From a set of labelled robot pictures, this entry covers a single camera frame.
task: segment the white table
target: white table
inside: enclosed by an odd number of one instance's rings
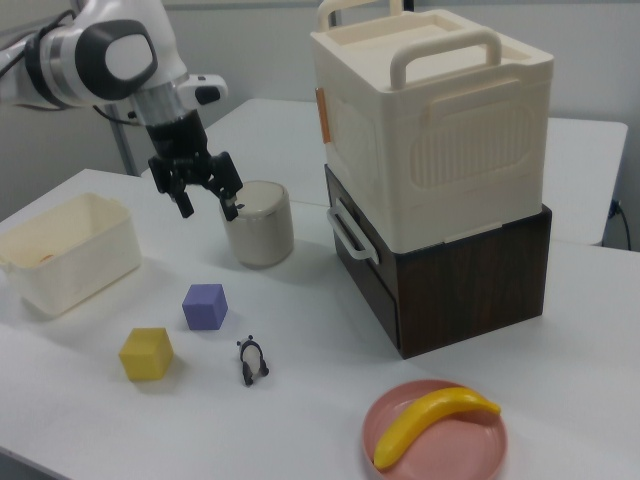
[[[249,100],[207,134],[210,150],[228,150],[243,180],[271,180],[293,200],[329,204],[315,103]],[[626,135],[622,123],[550,119],[542,197],[553,211],[552,238],[602,242]]]
[[[182,220],[153,182],[84,171],[0,232],[81,192],[127,205],[141,268],[57,319],[0,276],[0,450],[77,479],[366,479],[371,403],[408,380],[445,378],[503,407],[502,479],[636,479],[640,471],[640,257],[553,242],[545,313],[403,361],[335,255],[325,207],[294,202],[295,250],[248,270],[215,198]],[[218,332],[190,332],[192,283],[224,285]],[[166,327],[176,358],[131,383],[117,353],[131,328]],[[235,341],[253,334],[271,374],[242,382]]]

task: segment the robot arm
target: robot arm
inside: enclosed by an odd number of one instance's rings
[[[129,99],[156,149],[149,165],[160,193],[186,218],[186,185],[202,185],[233,220],[242,182],[227,153],[209,154],[196,110],[226,95],[224,80],[187,73],[161,0],[89,0],[60,25],[72,14],[0,50],[0,105],[56,110]]]

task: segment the toy banana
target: toy banana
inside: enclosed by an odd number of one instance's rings
[[[443,388],[417,399],[384,432],[373,454],[378,470],[395,464],[430,425],[453,413],[486,410],[500,414],[500,406],[464,387]]]

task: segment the white cup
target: white cup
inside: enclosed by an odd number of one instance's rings
[[[238,216],[223,222],[233,254],[240,263],[267,267],[293,250],[289,193],[273,182],[245,182],[237,193]]]

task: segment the panda figurine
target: panda figurine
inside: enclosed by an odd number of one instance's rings
[[[240,347],[240,361],[242,362],[242,376],[247,387],[253,384],[253,376],[258,373],[263,377],[269,375],[267,363],[264,361],[260,345],[253,341],[253,335],[237,342]]]

